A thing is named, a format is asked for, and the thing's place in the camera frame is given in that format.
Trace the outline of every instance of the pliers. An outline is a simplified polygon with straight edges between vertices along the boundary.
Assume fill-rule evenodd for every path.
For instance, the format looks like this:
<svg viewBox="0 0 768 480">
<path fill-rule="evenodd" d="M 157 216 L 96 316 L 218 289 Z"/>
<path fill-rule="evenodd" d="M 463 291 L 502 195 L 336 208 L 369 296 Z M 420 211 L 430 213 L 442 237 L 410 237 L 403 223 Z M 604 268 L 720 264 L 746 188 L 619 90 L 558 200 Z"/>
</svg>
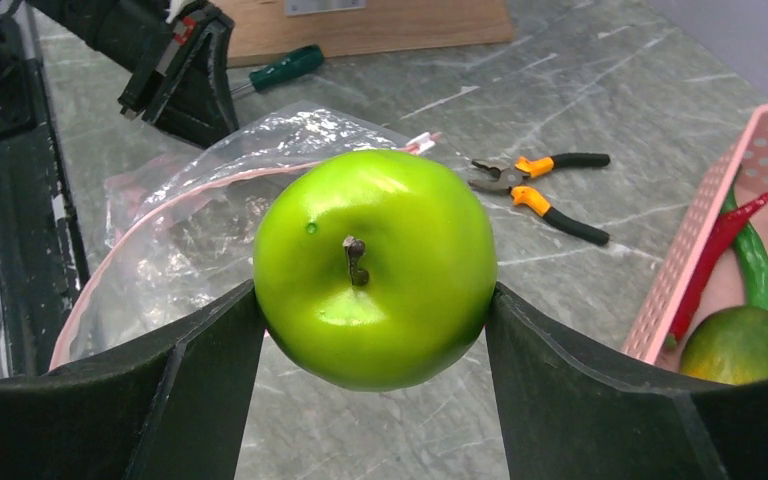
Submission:
<svg viewBox="0 0 768 480">
<path fill-rule="evenodd" d="M 514 165 L 496 160 L 473 160 L 474 166 L 487 171 L 495 179 L 470 180 L 469 184 L 478 190 L 509 192 L 514 205 L 527 205 L 552 227 L 601 246 L 610 240 L 607 232 L 567 217 L 555 209 L 540 192 L 523 184 L 558 168 L 599 168 L 610 163 L 611 157 L 602 153 L 563 153 L 533 161 L 520 157 Z"/>
</svg>

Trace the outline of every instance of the chili pepper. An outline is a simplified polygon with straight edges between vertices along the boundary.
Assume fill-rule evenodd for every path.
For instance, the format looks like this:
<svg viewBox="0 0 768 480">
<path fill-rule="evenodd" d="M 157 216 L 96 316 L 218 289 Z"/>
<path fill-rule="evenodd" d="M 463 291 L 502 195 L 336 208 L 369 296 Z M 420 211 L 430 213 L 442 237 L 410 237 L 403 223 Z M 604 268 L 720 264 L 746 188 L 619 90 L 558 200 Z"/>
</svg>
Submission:
<svg viewBox="0 0 768 480">
<path fill-rule="evenodd" d="M 684 297 L 678 306 L 673 323 L 670 325 L 670 332 L 666 339 L 668 347 L 675 347 L 687 333 L 687 329 L 690 328 L 693 315 L 696 314 L 699 303 L 702 301 L 702 292 L 705 290 L 708 280 L 711 279 L 717 261 L 728 250 L 738 233 L 748 224 L 749 219 L 766 204 L 768 204 L 768 192 L 740 208 L 721 213 L 717 217 L 711 234 L 708 236 L 708 241 L 705 243 L 705 248 L 702 249 L 699 262 L 690 277 L 690 283 L 688 283 Z"/>
<path fill-rule="evenodd" d="M 723 208 L 737 207 L 734 184 L 729 189 Z M 746 303 L 768 311 L 768 254 L 764 242 L 751 223 L 747 223 L 732 243 L 734 253 L 743 275 Z"/>
</svg>

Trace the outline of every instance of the green chili pepper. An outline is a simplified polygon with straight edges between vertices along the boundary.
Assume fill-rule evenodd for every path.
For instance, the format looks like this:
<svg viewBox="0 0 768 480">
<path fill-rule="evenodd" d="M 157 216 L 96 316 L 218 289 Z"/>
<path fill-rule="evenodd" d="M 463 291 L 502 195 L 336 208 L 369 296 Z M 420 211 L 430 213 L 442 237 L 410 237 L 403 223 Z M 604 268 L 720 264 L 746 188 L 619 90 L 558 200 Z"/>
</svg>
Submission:
<svg viewBox="0 0 768 480">
<path fill-rule="evenodd" d="M 723 202 L 723 211 L 737 208 L 734 185 Z M 746 303 L 768 311 L 768 254 L 764 242 L 751 223 L 746 224 L 732 244 L 746 291 Z"/>
</svg>

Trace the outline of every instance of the green apple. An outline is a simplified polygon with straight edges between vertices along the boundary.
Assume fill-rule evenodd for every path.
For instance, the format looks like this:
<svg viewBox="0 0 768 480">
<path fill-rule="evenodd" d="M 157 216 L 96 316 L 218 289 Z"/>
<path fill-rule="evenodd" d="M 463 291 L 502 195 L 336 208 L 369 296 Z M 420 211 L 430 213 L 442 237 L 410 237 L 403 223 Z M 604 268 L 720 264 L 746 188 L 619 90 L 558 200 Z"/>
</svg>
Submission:
<svg viewBox="0 0 768 480">
<path fill-rule="evenodd" d="M 456 362 L 496 284 L 493 230 L 450 169 L 394 150 L 331 158 L 290 184 L 254 241 L 270 335 L 340 387 L 410 387 Z"/>
</svg>

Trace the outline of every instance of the marble surface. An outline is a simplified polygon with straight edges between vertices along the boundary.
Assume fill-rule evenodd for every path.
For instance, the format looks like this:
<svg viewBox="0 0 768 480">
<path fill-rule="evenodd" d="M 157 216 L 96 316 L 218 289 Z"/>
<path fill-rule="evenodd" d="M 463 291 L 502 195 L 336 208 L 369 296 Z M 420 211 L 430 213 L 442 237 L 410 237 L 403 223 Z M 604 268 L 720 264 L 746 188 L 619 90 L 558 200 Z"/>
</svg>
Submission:
<svg viewBox="0 0 768 480">
<path fill-rule="evenodd" d="M 316 75 L 241 100 L 239 116 L 246 123 L 310 100 L 409 136 L 441 131 L 441 151 L 461 166 L 469 157 L 611 154 L 604 171 L 537 182 L 560 210 L 608 230 L 607 248 L 546 227 L 506 197 L 481 200 L 497 232 L 500 280 L 619 348 L 703 172 L 767 100 L 639 1 L 509 5 L 510 45 L 329 60 Z M 126 72 L 37 18 L 95 268 L 103 179 L 184 147 L 120 117 Z M 232 72 L 232 82 L 244 73 Z M 325 384 L 266 339 L 237 478 L 508 478 L 484 339 L 429 383 L 380 395 Z"/>
</svg>

